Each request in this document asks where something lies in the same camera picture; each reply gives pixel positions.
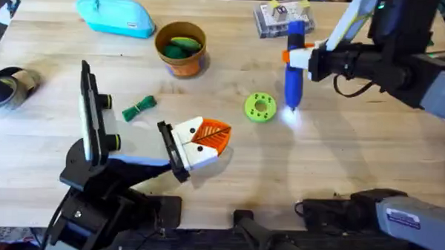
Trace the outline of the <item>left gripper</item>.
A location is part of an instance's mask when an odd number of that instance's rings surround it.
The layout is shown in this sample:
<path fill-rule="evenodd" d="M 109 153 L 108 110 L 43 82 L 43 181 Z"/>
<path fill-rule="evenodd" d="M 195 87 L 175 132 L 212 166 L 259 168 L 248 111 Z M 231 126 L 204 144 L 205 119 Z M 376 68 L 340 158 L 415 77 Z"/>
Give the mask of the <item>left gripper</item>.
<path fill-rule="evenodd" d="M 106 131 L 120 138 L 120 149 L 109 154 L 122 163 L 116 168 L 131 185 L 171 172 L 180 183 L 189 171 L 214 162 L 228 145 L 231 126 L 217 119 L 194 117 L 172 128 L 163 121 L 147 129 L 118 121 L 112 110 L 104 112 Z"/>

